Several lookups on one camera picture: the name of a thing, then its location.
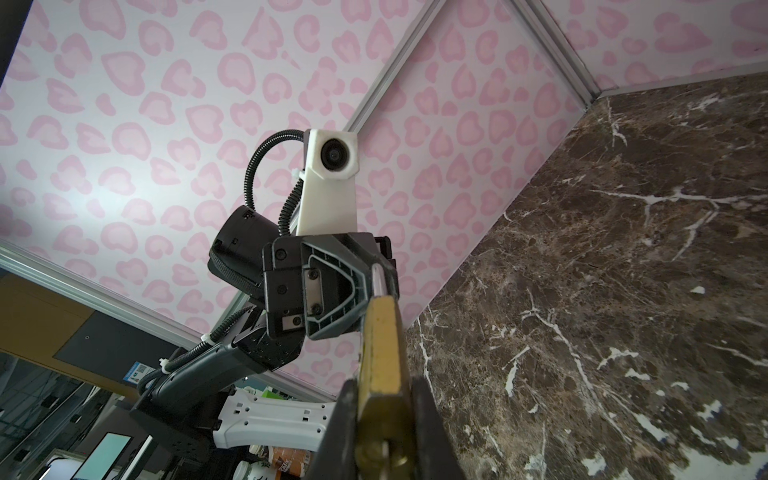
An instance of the camera lens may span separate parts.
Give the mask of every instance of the camera lens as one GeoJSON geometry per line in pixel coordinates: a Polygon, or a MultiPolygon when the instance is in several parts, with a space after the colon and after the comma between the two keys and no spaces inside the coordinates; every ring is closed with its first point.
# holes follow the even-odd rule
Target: camera lens
{"type": "Polygon", "coordinates": [[[349,152],[344,143],[337,138],[331,138],[320,150],[320,160],[323,166],[331,171],[342,170],[349,161],[349,152]]]}

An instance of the monitor screen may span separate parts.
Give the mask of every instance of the monitor screen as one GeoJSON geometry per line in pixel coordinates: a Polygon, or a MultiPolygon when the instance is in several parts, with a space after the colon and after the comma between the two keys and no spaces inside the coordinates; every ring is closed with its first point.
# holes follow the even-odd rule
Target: monitor screen
{"type": "Polygon", "coordinates": [[[85,459],[72,480],[104,480],[133,437],[108,433],[85,459]]]}

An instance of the pink leopard print wallpaper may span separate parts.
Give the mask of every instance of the pink leopard print wallpaper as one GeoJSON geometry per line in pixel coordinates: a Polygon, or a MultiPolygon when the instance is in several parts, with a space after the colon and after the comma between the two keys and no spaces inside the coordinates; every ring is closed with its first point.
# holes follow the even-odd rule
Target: pink leopard print wallpaper
{"type": "MultiPolygon", "coordinates": [[[[44,0],[0,91],[0,236],[206,332],[234,288],[207,272],[251,152],[341,128],[422,3],[44,0]]],[[[392,238],[406,324],[581,116],[499,2],[449,0],[360,135],[360,230],[392,238]]],[[[301,146],[262,163],[273,220],[301,146]]],[[[355,335],[284,368],[334,393],[355,335]]]]}
{"type": "Polygon", "coordinates": [[[543,0],[604,90],[768,61],[768,0],[543,0]]]}

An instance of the gold metal object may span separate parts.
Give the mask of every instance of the gold metal object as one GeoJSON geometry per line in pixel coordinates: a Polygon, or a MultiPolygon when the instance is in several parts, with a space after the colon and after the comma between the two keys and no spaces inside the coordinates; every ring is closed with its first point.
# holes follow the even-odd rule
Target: gold metal object
{"type": "Polygon", "coordinates": [[[406,480],[415,465],[410,375],[400,309],[372,298],[362,330],[355,461],[363,480],[406,480]]]}

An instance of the brown marble surface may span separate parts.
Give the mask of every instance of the brown marble surface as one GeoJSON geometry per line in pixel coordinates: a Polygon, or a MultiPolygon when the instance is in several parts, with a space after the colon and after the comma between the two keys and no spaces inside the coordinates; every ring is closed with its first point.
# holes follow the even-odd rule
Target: brown marble surface
{"type": "Polygon", "coordinates": [[[407,332],[468,478],[768,478],[768,75],[600,100],[407,332]]]}

